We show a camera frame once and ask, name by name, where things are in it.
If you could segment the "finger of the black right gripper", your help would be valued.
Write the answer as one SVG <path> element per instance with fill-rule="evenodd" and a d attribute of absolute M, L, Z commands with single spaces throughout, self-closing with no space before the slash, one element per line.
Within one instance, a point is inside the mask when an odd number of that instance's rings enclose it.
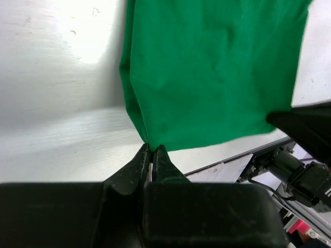
<path fill-rule="evenodd" d="M 273 111 L 266 121 L 286 133 L 316 160 L 330 166 L 330 102 Z"/>

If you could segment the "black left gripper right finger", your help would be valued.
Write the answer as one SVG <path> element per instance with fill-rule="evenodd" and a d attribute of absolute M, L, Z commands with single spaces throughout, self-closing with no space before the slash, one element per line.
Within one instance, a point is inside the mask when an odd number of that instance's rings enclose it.
<path fill-rule="evenodd" d="M 164 146 L 144 186 L 143 236 L 149 247 L 286 247 L 268 192 L 254 184 L 189 181 Z"/>

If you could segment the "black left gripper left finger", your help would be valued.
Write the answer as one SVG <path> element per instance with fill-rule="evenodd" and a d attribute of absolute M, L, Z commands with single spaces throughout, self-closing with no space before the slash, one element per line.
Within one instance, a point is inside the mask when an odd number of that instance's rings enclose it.
<path fill-rule="evenodd" d="M 1 247 L 142 247 L 143 145 L 102 182 L 1 184 Z"/>

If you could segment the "green t shirt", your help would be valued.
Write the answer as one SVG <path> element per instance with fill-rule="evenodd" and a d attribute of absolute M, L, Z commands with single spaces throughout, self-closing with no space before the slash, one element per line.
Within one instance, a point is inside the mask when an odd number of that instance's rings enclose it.
<path fill-rule="evenodd" d="M 310 1 L 128 1 L 119 65 L 151 150 L 269 133 L 288 111 Z"/>

